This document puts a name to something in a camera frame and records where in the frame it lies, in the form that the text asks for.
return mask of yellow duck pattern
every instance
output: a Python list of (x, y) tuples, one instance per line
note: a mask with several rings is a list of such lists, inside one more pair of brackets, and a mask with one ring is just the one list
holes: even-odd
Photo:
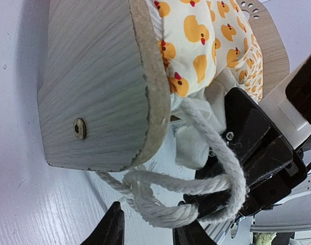
[(257, 102), (262, 99), (262, 52), (235, 0), (163, 0), (158, 42), (171, 93), (188, 96), (223, 69)]

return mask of screw head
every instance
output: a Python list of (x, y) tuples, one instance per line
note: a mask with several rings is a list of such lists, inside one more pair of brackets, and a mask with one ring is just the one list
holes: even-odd
[(86, 138), (86, 124), (82, 118), (76, 118), (74, 121), (74, 134), (77, 139), (83, 140)]
[(209, 151), (208, 151), (208, 156), (209, 157), (215, 157), (216, 154), (214, 153), (213, 149), (210, 147)]
[(234, 134), (232, 132), (228, 132), (226, 135), (227, 140), (232, 141)]

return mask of light wood grain surface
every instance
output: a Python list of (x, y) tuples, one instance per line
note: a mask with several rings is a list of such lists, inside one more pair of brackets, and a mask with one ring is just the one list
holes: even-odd
[[(144, 0), (51, 1), (38, 94), (50, 165), (119, 171), (158, 151), (170, 94), (147, 9)], [(85, 140), (75, 138), (75, 118), (86, 122)]]
[(258, 0), (237, 0), (250, 14), (249, 24), (263, 54), (264, 97), (289, 73), (289, 59), (278, 30), (265, 6)]

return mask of white rope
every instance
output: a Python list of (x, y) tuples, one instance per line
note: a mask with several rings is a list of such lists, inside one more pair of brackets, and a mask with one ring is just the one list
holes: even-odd
[(210, 194), (230, 188), (231, 197), (227, 207), (208, 216), (207, 220), (217, 223), (231, 219), (242, 207), (246, 196), (246, 180), (239, 161), (220, 135), (197, 110), (192, 99), (175, 96), (172, 100), (172, 108), (178, 107), (212, 147), (226, 174), (204, 180), (182, 180), (146, 171), (144, 166), (140, 166), (139, 170), (132, 169), (125, 174), (122, 183), (108, 173), (97, 172), (97, 175), (113, 189), (123, 194), (127, 198), (127, 203), (154, 227), (175, 228), (188, 225), (197, 219), (198, 207), (191, 204), (166, 207), (154, 198), (151, 184), (191, 195)]

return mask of white fabric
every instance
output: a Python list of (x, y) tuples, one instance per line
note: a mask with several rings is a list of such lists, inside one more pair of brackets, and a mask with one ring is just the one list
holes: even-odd
[(176, 131), (176, 164), (201, 169), (206, 164), (209, 146), (193, 126), (181, 126)]

